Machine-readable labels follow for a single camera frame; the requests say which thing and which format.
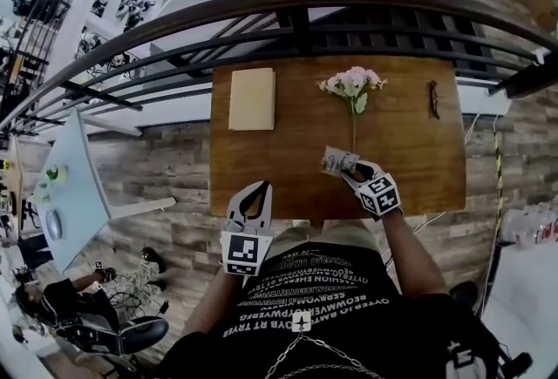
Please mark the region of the black standing fan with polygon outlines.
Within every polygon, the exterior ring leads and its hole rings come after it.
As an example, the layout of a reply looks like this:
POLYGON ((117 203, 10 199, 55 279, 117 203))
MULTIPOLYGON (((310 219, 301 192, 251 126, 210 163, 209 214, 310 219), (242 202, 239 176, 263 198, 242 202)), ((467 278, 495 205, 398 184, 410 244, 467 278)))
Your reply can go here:
MULTIPOLYGON (((473 310, 479 298, 477 286, 470 282, 462 282, 450 290, 450 296, 457 302, 473 310)), ((508 353, 507 347, 499 344, 499 367, 497 379, 518 379, 523 376, 533 365, 533 358, 528 352, 521 352, 515 358, 508 353)))

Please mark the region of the pack of water bottles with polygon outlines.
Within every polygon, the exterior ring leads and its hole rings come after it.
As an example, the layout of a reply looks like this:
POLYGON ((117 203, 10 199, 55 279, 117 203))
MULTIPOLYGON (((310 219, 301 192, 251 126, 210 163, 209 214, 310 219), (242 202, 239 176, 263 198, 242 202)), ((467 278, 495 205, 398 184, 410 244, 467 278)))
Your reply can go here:
POLYGON ((506 211, 500 237, 525 249, 558 242, 558 204, 539 203, 506 211))

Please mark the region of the beige book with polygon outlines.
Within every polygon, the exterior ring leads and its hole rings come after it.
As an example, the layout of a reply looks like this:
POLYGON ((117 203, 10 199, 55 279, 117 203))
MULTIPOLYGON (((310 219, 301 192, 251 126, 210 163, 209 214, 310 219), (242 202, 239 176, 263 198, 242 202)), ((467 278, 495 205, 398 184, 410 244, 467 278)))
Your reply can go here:
POLYGON ((270 131, 275 128, 276 75, 272 68, 233 71, 228 129, 270 131))

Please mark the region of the black metal railing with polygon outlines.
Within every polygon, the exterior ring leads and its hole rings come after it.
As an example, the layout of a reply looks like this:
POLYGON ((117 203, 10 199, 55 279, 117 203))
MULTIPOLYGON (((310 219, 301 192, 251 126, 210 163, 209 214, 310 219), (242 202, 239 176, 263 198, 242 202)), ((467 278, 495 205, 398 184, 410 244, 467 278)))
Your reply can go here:
POLYGON ((380 55, 449 61, 490 94, 558 83, 558 38, 473 0, 210 0, 137 26, 43 84, 17 84, 0 138, 209 92, 213 70, 279 58, 380 55))

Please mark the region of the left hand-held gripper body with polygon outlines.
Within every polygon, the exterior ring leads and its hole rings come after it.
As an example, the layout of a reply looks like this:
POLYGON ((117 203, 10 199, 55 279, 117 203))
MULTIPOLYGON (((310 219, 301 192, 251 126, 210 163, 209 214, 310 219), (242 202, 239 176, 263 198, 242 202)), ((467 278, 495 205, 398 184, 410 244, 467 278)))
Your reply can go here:
POLYGON ((226 274, 257 276, 273 236, 269 228, 226 220, 221 231, 222 265, 226 274))

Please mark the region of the person's right forearm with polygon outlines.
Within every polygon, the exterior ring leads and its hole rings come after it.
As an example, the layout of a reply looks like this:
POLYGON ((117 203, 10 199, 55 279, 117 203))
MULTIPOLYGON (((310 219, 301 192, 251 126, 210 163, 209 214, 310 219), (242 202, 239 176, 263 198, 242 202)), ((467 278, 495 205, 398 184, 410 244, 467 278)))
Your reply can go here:
POLYGON ((415 299, 427 294, 447 294, 439 267, 407 225, 399 210, 381 217, 402 295, 415 299))

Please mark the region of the brown eyeglasses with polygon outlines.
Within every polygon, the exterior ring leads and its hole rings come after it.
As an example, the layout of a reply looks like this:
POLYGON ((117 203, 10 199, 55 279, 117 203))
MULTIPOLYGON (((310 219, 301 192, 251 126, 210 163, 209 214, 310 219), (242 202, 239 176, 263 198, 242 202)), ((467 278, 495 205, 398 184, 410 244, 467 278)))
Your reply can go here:
POLYGON ((440 120, 439 111, 438 111, 438 93, 437 93, 437 82, 431 80, 429 82, 429 106, 430 112, 433 118, 440 120))

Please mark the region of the person's khaki trousers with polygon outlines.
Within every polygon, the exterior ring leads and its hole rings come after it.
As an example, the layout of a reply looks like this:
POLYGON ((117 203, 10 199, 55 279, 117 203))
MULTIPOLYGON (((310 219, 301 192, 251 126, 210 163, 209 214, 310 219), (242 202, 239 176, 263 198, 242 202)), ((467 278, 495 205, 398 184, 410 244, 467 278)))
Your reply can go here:
POLYGON ((294 220, 290 228, 274 238, 267 257, 272 258, 283 254, 306 242, 378 250, 374 235, 361 220, 334 221, 332 224, 320 228, 313 227, 308 220, 294 220))

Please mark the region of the light blue glass table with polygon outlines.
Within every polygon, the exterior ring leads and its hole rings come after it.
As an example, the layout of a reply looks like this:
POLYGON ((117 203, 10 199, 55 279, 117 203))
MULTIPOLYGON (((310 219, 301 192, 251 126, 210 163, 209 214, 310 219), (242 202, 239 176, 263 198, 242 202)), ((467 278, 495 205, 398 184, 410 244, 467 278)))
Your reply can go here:
POLYGON ((85 131, 87 125, 101 127, 103 123, 81 114, 78 109, 70 113, 57 134, 32 194, 54 265, 60 273, 74 262, 109 221, 163 211, 176 204, 173 197, 121 206, 112 204, 93 164, 85 131), (68 167, 65 182, 48 180, 46 170, 53 165, 68 167), (45 213, 50 209, 57 211, 62 225, 60 240, 52 240, 46 231, 45 213))

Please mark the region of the white plate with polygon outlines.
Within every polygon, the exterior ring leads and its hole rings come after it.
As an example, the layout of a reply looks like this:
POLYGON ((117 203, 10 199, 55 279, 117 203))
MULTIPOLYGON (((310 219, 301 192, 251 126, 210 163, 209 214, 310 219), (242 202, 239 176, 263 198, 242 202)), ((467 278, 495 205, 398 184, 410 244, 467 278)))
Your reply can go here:
POLYGON ((50 209, 45 213, 45 227, 52 240, 60 240, 62 237, 62 225, 56 210, 50 209))

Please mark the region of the person's black printed t-shirt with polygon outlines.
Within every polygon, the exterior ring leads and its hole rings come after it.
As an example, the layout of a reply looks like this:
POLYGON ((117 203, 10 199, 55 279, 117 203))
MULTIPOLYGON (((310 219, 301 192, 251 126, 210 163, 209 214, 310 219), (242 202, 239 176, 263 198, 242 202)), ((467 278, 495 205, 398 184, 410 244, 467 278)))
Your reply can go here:
POLYGON ((304 243, 262 264, 159 379, 496 379, 498 343, 446 294, 403 297, 372 250, 304 243))

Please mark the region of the pink flower bouquet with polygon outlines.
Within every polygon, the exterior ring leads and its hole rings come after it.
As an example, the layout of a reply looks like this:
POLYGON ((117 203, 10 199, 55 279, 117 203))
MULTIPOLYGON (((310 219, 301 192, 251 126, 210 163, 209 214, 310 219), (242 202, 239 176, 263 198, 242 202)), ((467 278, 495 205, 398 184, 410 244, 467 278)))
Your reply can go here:
POLYGON ((382 91, 387 83, 387 79, 382 79, 371 69, 352 66, 349 70, 339 72, 317 85, 320 91, 342 99, 348 106, 351 118, 352 152, 357 149, 357 120, 366 109, 369 92, 382 91))

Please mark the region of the wooden table with black legs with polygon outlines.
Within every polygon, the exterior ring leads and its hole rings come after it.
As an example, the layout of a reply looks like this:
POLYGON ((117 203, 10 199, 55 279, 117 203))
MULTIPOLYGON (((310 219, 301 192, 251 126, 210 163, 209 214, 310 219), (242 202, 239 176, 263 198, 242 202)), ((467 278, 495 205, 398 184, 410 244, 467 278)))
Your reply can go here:
POLYGON ((432 58, 330 56, 269 60, 276 75, 275 128, 228 129, 232 66, 214 71, 210 120, 210 210, 222 216, 232 196, 267 180, 276 219, 355 219, 364 210, 338 178, 320 171, 326 146, 351 151, 345 103, 318 84, 352 66, 388 83, 372 91, 357 120, 357 149, 397 182, 408 215, 459 211, 466 202, 463 121, 452 64, 432 58), (429 82, 437 82, 440 120, 429 82))

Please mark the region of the person's left forearm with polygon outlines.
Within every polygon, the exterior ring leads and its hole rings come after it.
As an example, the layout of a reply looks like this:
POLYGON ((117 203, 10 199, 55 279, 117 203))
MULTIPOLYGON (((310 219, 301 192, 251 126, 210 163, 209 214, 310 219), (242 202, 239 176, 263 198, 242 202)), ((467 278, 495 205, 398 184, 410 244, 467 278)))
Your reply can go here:
POLYGON ((187 318, 181 335, 207 334, 235 305, 235 301, 241 294, 243 283, 243 276, 227 274, 221 268, 192 314, 187 318))

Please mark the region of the white table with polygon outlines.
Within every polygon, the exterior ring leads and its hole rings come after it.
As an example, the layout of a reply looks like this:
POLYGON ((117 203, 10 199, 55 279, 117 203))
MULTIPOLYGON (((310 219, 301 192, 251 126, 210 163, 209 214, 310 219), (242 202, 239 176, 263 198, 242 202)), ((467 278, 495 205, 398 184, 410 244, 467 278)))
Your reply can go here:
POLYGON ((558 242, 505 247, 482 315, 512 357, 532 356, 520 379, 548 379, 558 368, 558 242))

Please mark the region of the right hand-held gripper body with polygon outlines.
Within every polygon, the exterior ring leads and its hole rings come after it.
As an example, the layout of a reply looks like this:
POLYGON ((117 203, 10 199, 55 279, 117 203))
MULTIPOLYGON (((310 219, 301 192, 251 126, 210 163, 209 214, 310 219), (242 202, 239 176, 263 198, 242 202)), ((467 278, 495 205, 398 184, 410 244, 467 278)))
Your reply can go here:
POLYGON ((390 174, 382 174, 362 183, 356 190, 356 196, 374 220, 379 220, 386 213, 401 211, 398 187, 390 174))

